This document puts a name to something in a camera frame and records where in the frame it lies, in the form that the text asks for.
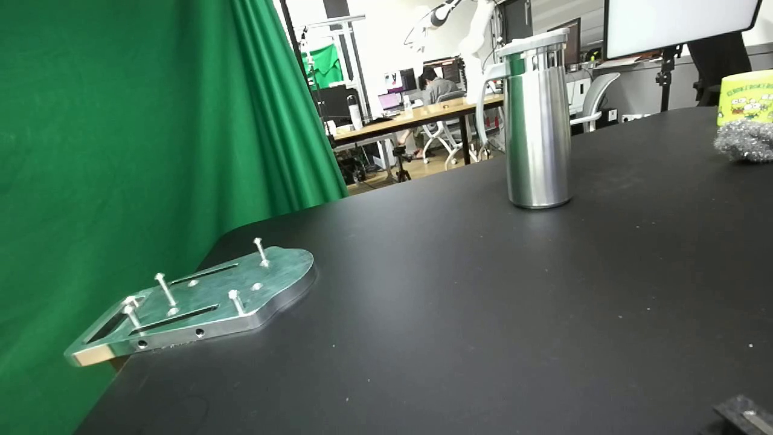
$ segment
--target chair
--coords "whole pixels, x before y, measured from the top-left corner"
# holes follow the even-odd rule
[[[450,99],[460,99],[460,96],[465,96],[462,89],[443,93],[437,102],[450,102]],[[420,157],[426,161],[427,161],[427,149],[431,149],[431,145],[436,145],[436,139],[447,149],[444,167],[450,167],[457,160],[462,143],[453,133],[454,125],[460,125],[460,121],[437,121],[437,122],[420,125],[420,130],[427,136],[427,143],[420,149]]]
[[[601,96],[618,76],[620,72],[607,72],[595,76],[595,82],[584,93],[582,113],[578,119],[570,119],[570,125],[582,125],[582,133],[597,130],[597,121],[601,119],[601,111],[599,111]]]

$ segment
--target table surface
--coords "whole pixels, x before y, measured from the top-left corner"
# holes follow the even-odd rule
[[[261,334],[140,353],[83,433],[701,433],[773,405],[773,167],[689,109],[572,139],[572,202],[524,213],[502,160],[225,234],[317,254]]]
[[[502,103],[501,93],[488,93],[484,99],[484,107],[501,107],[501,103]],[[467,103],[465,99],[450,99],[431,107],[414,107],[389,121],[369,122],[357,130],[335,130],[333,143],[340,145],[340,143],[368,139],[374,136],[384,136],[384,133],[395,133],[395,130],[403,130],[403,128],[414,128],[414,125],[422,125],[443,119],[467,115],[471,111],[477,111],[477,107]]]

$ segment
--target desk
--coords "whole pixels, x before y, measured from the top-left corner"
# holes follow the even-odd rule
[[[501,93],[491,93],[484,99],[484,107],[502,107],[502,96]],[[369,138],[379,138],[379,136],[389,136],[397,130],[407,130],[407,128],[416,128],[422,122],[436,122],[436,121],[444,121],[444,119],[460,119],[462,125],[462,145],[465,145],[465,163],[468,163],[468,133],[467,133],[467,122],[465,115],[474,113],[477,107],[467,103],[465,99],[450,99],[450,102],[439,102],[439,103],[431,103],[431,107],[414,107],[389,121],[381,122],[369,122],[362,125],[357,130],[344,130],[333,136],[335,145],[344,143],[357,143],[357,139],[369,139]]]
[[[234,230],[206,263],[261,234],[320,284],[258,336],[130,358],[79,429],[683,435],[739,392],[770,409],[773,163],[713,136],[713,109],[578,136],[546,213],[488,160]]]

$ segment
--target floor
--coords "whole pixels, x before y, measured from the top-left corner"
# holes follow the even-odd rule
[[[439,172],[453,172],[453,169],[465,167],[462,157],[457,157],[454,163],[444,163],[444,160],[447,160],[444,149],[432,149],[432,157],[427,157],[427,160],[416,157],[414,161],[407,161],[407,169],[409,169],[411,178],[422,178],[422,177],[432,177]],[[368,191],[376,191],[376,189],[395,185],[395,184],[397,182],[386,178],[386,172],[373,172],[373,174],[368,174],[364,182],[347,184],[345,189],[350,195],[355,195],[355,192],[368,192]]]

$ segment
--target metal cylinder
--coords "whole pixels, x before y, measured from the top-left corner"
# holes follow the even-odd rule
[[[562,44],[507,57],[507,197],[517,208],[555,208],[570,200],[570,113]]]

